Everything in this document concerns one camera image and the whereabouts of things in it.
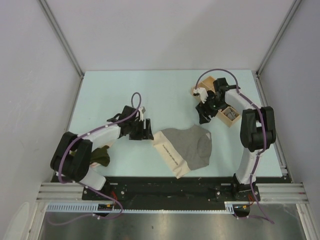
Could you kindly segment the grey beige underwear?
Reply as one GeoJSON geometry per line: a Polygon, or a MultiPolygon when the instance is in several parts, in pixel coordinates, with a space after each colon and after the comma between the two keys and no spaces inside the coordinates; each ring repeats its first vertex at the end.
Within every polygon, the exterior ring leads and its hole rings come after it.
{"type": "Polygon", "coordinates": [[[180,179],[210,164],[212,134],[199,125],[188,129],[166,128],[153,135],[153,147],[180,179]]]}

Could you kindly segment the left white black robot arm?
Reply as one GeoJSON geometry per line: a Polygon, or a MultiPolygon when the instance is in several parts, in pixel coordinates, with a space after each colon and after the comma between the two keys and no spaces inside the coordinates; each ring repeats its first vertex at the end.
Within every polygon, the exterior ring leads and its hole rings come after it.
{"type": "Polygon", "coordinates": [[[126,105],[121,113],[83,135],[65,132],[50,162],[50,168],[61,177],[93,188],[93,194],[100,200],[110,196],[111,188],[106,178],[91,167],[91,159],[105,157],[107,147],[117,139],[128,135],[130,140],[153,140],[151,120],[144,118],[145,108],[126,105]]]}

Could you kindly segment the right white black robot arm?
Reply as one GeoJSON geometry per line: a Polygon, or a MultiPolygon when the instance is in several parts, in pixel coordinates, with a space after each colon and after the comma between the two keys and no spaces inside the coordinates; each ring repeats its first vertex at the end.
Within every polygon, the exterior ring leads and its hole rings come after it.
{"type": "Polygon", "coordinates": [[[192,94],[200,99],[195,109],[201,125],[209,123],[228,107],[241,115],[240,142],[243,154],[234,174],[235,185],[230,188],[230,194],[235,200],[242,201],[256,181],[261,155],[276,141],[274,109],[255,104],[237,84],[229,85],[225,78],[213,80],[211,88],[204,83],[196,83],[192,94]]]}

